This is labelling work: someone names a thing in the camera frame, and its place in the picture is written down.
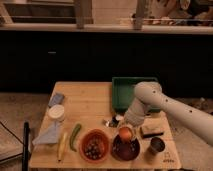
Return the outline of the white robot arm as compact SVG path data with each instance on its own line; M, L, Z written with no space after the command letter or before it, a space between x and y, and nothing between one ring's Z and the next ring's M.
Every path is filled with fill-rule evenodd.
M118 128L134 130L142 125L148 107L157 107L170 114L183 126L213 146L213 116L166 96L158 82L139 82L134 87L134 98L125 111Z

